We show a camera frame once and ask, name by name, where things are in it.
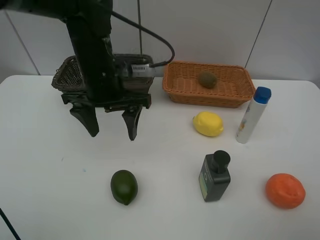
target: yellow lemon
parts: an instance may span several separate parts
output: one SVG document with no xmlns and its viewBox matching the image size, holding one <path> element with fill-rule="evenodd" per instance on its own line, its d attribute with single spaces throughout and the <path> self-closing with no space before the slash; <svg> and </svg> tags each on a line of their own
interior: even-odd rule
<svg viewBox="0 0 320 240">
<path fill-rule="evenodd" d="M 202 111 L 193 118 L 195 129 L 206 136 L 216 137 L 224 131 L 221 117 L 213 112 Z"/>
</svg>

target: white bottle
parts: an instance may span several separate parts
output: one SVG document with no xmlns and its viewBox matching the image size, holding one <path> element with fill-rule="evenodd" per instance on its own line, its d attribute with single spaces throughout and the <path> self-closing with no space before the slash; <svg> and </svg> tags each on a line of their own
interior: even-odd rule
<svg viewBox="0 0 320 240">
<path fill-rule="evenodd" d="M 269 88 L 259 86 L 256 89 L 235 136 L 239 143 L 246 144 L 248 142 L 270 98 L 271 90 Z"/>
</svg>

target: orange wicker basket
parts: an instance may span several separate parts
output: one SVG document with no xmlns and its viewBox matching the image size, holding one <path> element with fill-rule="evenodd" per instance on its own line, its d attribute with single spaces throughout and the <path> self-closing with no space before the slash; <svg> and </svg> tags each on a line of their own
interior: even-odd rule
<svg viewBox="0 0 320 240">
<path fill-rule="evenodd" d="M 198 83 L 201 71 L 217 77 L 213 89 Z M 224 108 L 239 107 L 251 100 L 256 91 L 249 73 L 241 66 L 183 61 L 174 61 L 165 67 L 162 87 L 175 103 Z"/>
</svg>

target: black pump cap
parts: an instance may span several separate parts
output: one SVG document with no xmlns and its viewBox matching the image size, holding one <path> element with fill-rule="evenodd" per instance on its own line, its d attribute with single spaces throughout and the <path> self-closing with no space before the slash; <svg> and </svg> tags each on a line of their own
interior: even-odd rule
<svg viewBox="0 0 320 240">
<path fill-rule="evenodd" d="M 227 170 L 230 159 L 230 155 L 226 151 L 216 151 L 210 164 L 211 170 L 217 174 L 223 174 Z"/>
</svg>

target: orange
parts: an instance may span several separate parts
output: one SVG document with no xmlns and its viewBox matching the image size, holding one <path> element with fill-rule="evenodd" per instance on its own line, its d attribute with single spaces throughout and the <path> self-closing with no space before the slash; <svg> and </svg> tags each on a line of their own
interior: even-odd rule
<svg viewBox="0 0 320 240">
<path fill-rule="evenodd" d="M 306 196 L 302 183 L 287 173 L 278 173 L 270 177 L 265 185 L 265 193 L 271 203 L 283 209 L 298 207 Z"/>
</svg>

